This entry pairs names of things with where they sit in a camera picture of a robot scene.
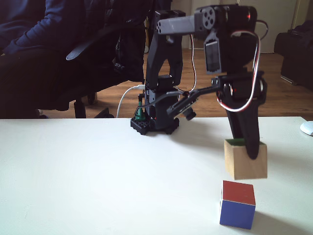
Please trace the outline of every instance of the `green top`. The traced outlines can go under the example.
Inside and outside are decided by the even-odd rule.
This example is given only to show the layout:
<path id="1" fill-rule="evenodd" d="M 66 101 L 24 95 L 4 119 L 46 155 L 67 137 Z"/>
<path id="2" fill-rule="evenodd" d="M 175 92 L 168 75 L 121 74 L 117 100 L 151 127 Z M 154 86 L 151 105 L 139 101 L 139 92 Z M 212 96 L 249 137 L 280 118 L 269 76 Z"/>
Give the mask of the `green top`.
<path id="1" fill-rule="evenodd" d="M 245 146 L 245 139 L 231 139 L 231 140 L 226 140 L 230 145 L 232 146 Z"/>

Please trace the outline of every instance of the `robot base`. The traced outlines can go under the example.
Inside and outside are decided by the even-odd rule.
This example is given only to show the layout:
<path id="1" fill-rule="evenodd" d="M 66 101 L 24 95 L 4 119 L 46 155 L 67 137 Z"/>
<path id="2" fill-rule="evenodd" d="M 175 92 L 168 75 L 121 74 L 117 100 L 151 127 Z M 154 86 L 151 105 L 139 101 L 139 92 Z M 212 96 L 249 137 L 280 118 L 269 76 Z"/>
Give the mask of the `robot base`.
<path id="1" fill-rule="evenodd" d="M 146 135 L 148 132 L 165 132 L 167 135 L 172 134 L 179 127 L 179 119 L 174 119 L 171 126 L 163 129 L 155 129 L 149 121 L 137 121 L 135 118 L 131 119 L 131 127 L 142 135 Z"/>

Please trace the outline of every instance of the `robotic arm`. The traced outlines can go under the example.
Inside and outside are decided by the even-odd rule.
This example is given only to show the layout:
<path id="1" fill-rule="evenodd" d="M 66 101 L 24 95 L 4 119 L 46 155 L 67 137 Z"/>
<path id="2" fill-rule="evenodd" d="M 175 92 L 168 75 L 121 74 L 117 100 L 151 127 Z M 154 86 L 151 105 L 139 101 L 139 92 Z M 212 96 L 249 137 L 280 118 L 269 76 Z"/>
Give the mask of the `robotic arm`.
<path id="1" fill-rule="evenodd" d="M 196 116 L 191 106 L 198 98 L 216 93 L 226 109 L 233 137 L 244 138 L 248 155 L 256 159 L 260 142 L 258 107 L 265 103 L 267 84 L 264 73 L 258 72 L 260 39 L 254 33 L 255 8 L 214 5 L 198 8 L 188 17 L 181 11 L 158 11 L 156 22 L 147 63 L 145 105 L 137 108 L 131 127 L 142 135 L 148 131 L 171 134 L 179 126 L 178 115 L 183 113 L 191 120 Z M 207 74 L 227 75 L 213 78 L 211 87 L 183 93 L 176 86 L 182 73 L 181 40 L 188 34 L 204 40 Z M 253 72 L 247 72 L 244 66 L 253 58 Z M 166 59 L 170 74 L 159 76 Z M 143 117 L 137 115 L 141 108 L 145 108 Z"/>

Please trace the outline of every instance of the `blue cube face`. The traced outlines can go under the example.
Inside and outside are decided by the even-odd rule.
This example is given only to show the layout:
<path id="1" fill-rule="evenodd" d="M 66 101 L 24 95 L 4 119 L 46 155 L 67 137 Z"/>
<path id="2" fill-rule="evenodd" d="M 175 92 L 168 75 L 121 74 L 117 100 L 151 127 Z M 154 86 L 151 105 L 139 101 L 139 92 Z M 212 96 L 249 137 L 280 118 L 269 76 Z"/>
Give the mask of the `blue cube face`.
<path id="1" fill-rule="evenodd" d="M 254 205 L 223 200 L 220 224 L 242 229 L 251 229 L 254 212 Z"/>

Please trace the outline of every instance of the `red cube face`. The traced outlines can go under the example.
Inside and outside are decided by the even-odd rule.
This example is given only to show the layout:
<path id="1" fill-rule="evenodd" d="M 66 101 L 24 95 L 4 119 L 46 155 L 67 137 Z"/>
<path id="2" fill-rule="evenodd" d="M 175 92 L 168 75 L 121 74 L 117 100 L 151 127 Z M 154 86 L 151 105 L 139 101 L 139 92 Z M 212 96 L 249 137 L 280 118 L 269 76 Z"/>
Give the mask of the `red cube face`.
<path id="1" fill-rule="evenodd" d="M 223 200 L 255 206 L 253 185 L 223 181 Z"/>

